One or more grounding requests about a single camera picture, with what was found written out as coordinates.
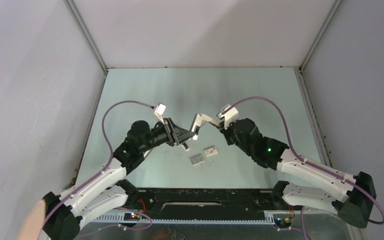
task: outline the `red wire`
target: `red wire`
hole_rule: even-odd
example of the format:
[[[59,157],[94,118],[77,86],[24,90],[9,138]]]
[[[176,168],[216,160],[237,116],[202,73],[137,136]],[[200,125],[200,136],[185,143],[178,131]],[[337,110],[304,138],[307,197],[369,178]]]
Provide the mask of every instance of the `red wire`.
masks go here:
[[[142,207],[143,207],[143,210],[142,210],[142,213],[145,213],[145,202],[142,200],[142,199],[139,199],[137,200],[139,203],[142,203]]]
[[[295,218],[295,211],[294,211],[294,207],[293,206],[289,206],[289,217],[290,218]]]

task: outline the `black plastic cover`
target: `black plastic cover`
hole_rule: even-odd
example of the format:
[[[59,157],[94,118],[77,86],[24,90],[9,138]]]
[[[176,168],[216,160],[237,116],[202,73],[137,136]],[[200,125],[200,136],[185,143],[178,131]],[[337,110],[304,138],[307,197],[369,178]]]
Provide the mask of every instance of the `black plastic cover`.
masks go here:
[[[220,125],[228,145],[236,145],[250,156],[259,166],[273,170],[282,161],[281,156],[288,145],[274,138],[263,136],[256,124],[249,118],[240,119],[230,124],[227,129]]]
[[[53,192],[43,197],[46,215],[61,202]],[[43,226],[44,232],[52,240],[73,240],[80,232],[81,216],[75,217],[70,206],[61,205]]]
[[[364,189],[376,199],[375,185],[369,174],[361,171],[357,176],[354,176],[354,178],[357,186]],[[349,198],[345,202],[334,201],[332,205],[338,210],[338,216],[344,222],[354,227],[365,229],[369,222],[370,214],[372,213],[373,202],[356,188],[348,191],[347,195]]]

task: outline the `purple cable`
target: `purple cable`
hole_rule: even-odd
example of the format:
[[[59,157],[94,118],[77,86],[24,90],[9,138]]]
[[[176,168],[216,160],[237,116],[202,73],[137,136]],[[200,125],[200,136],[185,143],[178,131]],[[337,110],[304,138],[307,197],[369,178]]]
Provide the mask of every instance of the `purple cable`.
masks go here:
[[[118,223],[115,223],[115,224],[109,224],[109,225],[106,225],[106,226],[103,226],[101,228],[98,228],[97,230],[93,231],[93,232],[89,232],[89,233],[86,233],[86,234],[83,234],[83,235],[78,235],[77,237],[78,238],[84,238],[84,237],[87,237],[87,236],[90,236],[90,235],[93,235],[101,230],[104,230],[104,229],[107,229],[107,228],[113,228],[113,227],[119,227],[119,228],[123,228],[123,229],[129,229],[129,230],[134,230],[134,231],[139,231],[139,230],[145,230],[145,229],[148,229],[152,226],[153,224],[153,221],[152,219],[146,215],[145,213],[143,212],[138,212],[138,211],[133,211],[131,209],[128,209],[128,208],[125,208],[125,207],[122,207],[122,206],[119,206],[119,207],[116,207],[115,209],[120,209],[120,210],[125,210],[125,211],[129,211],[129,212],[132,212],[132,213],[135,213],[135,214],[139,214],[143,217],[145,217],[146,219],[149,220],[149,224],[144,226],[144,227],[138,227],[138,228],[133,228],[133,227],[129,227],[129,226],[124,226],[122,224],[118,224]]]
[[[101,175],[101,171],[104,171],[111,163],[111,160],[113,159],[113,147],[111,146],[111,143],[110,143],[110,140],[108,140],[108,137],[107,137],[107,134],[105,133],[105,118],[107,117],[108,113],[113,109],[115,108],[116,106],[120,105],[120,104],[127,104],[127,103],[132,103],[132,104],[139,104],[139,105],[142,105],[142,106],[145,106],[145,107],[148,107],[150,109],[153,108],[153,106],[149,105],[149,104],[146,104],[146,103],[143,103],[143,102],[140,102],[140,101],[133,101],[133,100],[126,100],[126,101],[120,101],[120,102],[117,102],[115,103],[114,105],[110,106],[108,108],[108,110],[105,112],[105,114],[103,115],[103,118],[102,118],[102,134],[103,134],[103,138],[105,139],[106,143],[108,144],[108,147],[109,147],[109,159],[108,159],[108,162],[105,164],[105,166],[102,168],[102,170],[100,170],[99,172],[97,172],[95,175],[93,175],[91,178],[89,178],[87,181],[85,181],[83,184],[81,184],[78,188],[74,189],[73,192],[71,194],[76,194],[77,192],[79,192],[80,190],[82,190],[86,185],[90,184],[93,180],[95,180],[99,175]],[[43,222],[43,225],[42,225],[42,228],[45,226],[45,224],[47,223],[47,221],[49,220],[49,218],[52,216],[52,214],[55,213],[55,211],[57,211],[57,209],[59,207],[61,207],[68,199],[70,199],[70,195],[71,194],[68,194],[66,197],[64,197],[64,199],[62,199],[49,213],[48,215],[46,215],[45,217],[45,221]]]
[[[286,132],[286,138],[287,138],[287,142],[289,144],[289,147],[290,147],[290,150],[292,151],[292,153],[295,155],[295,157],[301,161],[302,163],[304,162],[304,159],[295,151],[294,147],[292,146],[292,141],[291,141],[291,136],[289,134],[289,130],[288,130],[288,125],[286,124],[286,120],[285,120],[285,116],[283,115],[281,109],[276,105],[276,103],[274,103],[272,100],[266,98],[266,97],[263,97],[263,96],[251,96],[251,97],[247,97],[247,98],[244,98],[238,102],[235,102],[234,104],[232,104],[232,106],[228,107],[226,110],[224,110],[221,114],[225,114],[227,111],[229,111],[230,109],[236,107],[237,105],[243,103],[243,102],[246,102],[246,101],[249,101],[249,100],[254,100],[254,99],[259,99],[259,100],[264,100],[266,102],[269,102],[271,105],[273,105],[274,108],[276,108],[276,110],[279,112],[280,114],[280,117],[282,118],[282,122],[283,122],[283,125],[284,125],[284,128],[285,128],[285,132]],[[324,169],[322,167],[319,167],[311,162],[306,162],[305,164],[308,164],[309,166],[317,169],[317,170],[320,170],[326,174],[329,174],[330,176],[334,177],[334,178],[338,178],[338,179],[342,179],[342,176],[336,174],[335,172],[331,172],[327,169]],[[368,199],[370,199],[370,201],[372,201],[374,203],[374,205],[376,205],[377,209],[379,209],[379,212],[380,214],[382,215],[382,221],[374,221],[374,220],[368,220],[370,223],[372,224],[377,224],[377,225],[383,225],[384,224],[384,209],[381,207],[381,205],[379,204],[378,201],[376,201],[376,199],[374,197],[372,197],[367,191],[365,191],[363,188],[359,187],[358,185],[356,185],[355,183],[353,183],[352,181],[348,180],[348,179],[345,179],[345,182],[351,186],[353,186],[354,188],[356,188],[357,190],[359,190],[361,193],[363,193],[366,197],[368,197]]]
[[[304,206],[301,207],[301,226],[302,226],[302,234],[304,234],[305,240],[311,240],[311,238],[306,232],[306,225],[304,223]]]

